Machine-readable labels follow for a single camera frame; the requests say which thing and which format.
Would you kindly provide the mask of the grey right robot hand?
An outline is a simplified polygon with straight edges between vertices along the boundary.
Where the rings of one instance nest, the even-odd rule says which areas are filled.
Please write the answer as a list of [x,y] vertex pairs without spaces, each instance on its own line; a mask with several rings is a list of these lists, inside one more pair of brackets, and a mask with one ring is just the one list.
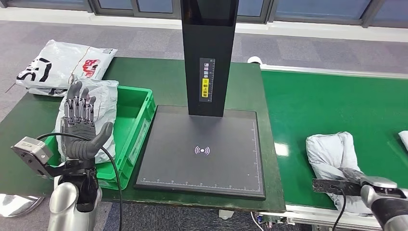
[[358,184],[359,186],[367,184],[365,181],[366,175],[363,172],[348,167],[341,168],[341,171],[349,182]]

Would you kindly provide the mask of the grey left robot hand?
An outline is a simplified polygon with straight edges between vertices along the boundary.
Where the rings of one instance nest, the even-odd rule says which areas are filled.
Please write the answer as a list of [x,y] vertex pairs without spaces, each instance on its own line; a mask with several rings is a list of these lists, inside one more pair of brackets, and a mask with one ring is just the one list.
[[94,122],[95,96],[89,96],[89,89],[81,81],[74,82],[68,89],[61,119],[61,133],[76,135],[63,136],[63,154],[70,159],[91,160],[108,141],[114,124],[105,122],[97,133]]

